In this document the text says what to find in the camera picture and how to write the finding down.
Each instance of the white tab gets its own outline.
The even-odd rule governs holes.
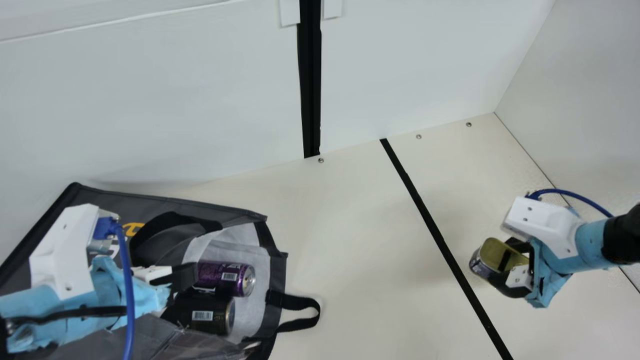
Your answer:
[[[133,276],[147,284],[151,283],[152,280],[156,280],[173,273],[173,269],[170,266],[150,266],[148,268],[138,267],[131,270],[133,270]]]
[[[342,16],[342,0],[324,0],[323,18],[332,19]]]
[[[280,0],[280,25],[282,27],[300,23],[300,0]]]
[[[504,284],[508,288],[527,288],[532,290],[533,276],[529,273],[529,264],[512,268]]]

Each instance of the white floor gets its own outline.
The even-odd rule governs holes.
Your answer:
[[[538,310],[467,270],[486,237],[507,238],[513,198],[549,185],[494,115],[468,121],[389,141],[511,355],[637,357],[640,295],[618,269],[574,276]],[[288,292],[323,305],[272,359],[499,359],[380,143],[322,157],[163,194],[269,215]]]

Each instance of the black strap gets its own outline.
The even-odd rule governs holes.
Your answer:
[[[509,238],[509,240],[505,241],[504,243],[509,245],[513,250],[521,254],[526,254],[531,251],[530,243],[524,242],[516,238]]]
[[[318,312],[313,318],[297,319],[290,322],[285,322],[278,326],[276,331],[268,338],[245,338],[243,341],[260,341],[260,345],[249,349],[251,355],[247,360],[263,360],[268,359],[273,350],[276,337],[279,332],[291,332],[309,329],[318,323],[320,320],[320,304],[314,299],[308,297],[297,297],[294,295],[288,295],[276,290],[268,290],[265,299],[267,305],[279,307],[280,309],[299,311],[313,307]]]
[[[509,259],[511,259],[511,251],[505,250],[504,254],[502,254],[502,260],[500,260],[500,265],[498,265],[498,272],[503,272],[509,263]]]
[[[198,263],[184,263],[171,267],[171,274],[149,281],[149,285],[171,284],[171,292],[178,293],[198,282]]]
[[[129,250],[131,253],[131,262],[133,266],[150,266],[154,264],[148,264],[141,257],[136,255],[136,250],[139,249],[144,243],[146,243],[154,235],[171,229],[172,227],[180,225],[199,224],[206,233],[212,231],[222,230],[222,224],[213,220],[206,220],[203,218],[190,217],[187,215],[180,215],[174,211],[160,214],[153,219],[149,220],[143,227],[129,241]]]
[[[103,306],[103,307],[80,307],[79,309],[58,311],[57,313],[49,314],[42,318],[33,318],[30,316],[18,316],[10,318],[15,324],[23,323],[35,323],[42,325],[48,322],[67,319],[67,318],[83,318],[83,317],[97,317],[97,318],[114,318],[127,314],[126,306]]]
[[[269,290],[267,291],[266,302],[267,305],[276,306],[285,310],[299,311],[313,307],[318,312],[318,314],[312,318],[297,319],[290,322],[285,322],[282,325],[278,326],[278,328],[276,329],[276,333],[309,329],[316,326],[316,324],[320,320],[320,304],[318,304],[318,302],[314,299],[308,297],[297,297],[294,295],[281,293],[276,290]]]
[[[503,295],[510,297],[512,299],[522,298],[530,294],[531,290],[521,287],[521,288],[510,288],[506,285],[506,281],[509,278],[509,272],[501,272],[490,274],[487,281],[499,292]]]

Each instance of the yellow logo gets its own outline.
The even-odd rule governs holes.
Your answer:
[[[128,224],[124,224],[122,228],[127,230],[125,235],[131,237],[134,236],[144,225],[145,224],[142,224],[141,222],[130,222]]]

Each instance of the can top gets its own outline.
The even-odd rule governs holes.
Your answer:
[[[242,289],[244,295],[247,297],[251,295],[253,288],[255,287],[255,270],[253,270],[253,266],[249,266],[244,272],[243,280],[242,280]]]
[[[227,304],[227,310],[225,311],[225,330],[227,335],[231,334],[231,330],[234,329],[234,320],[236,319],[236,300],[231,298]]]

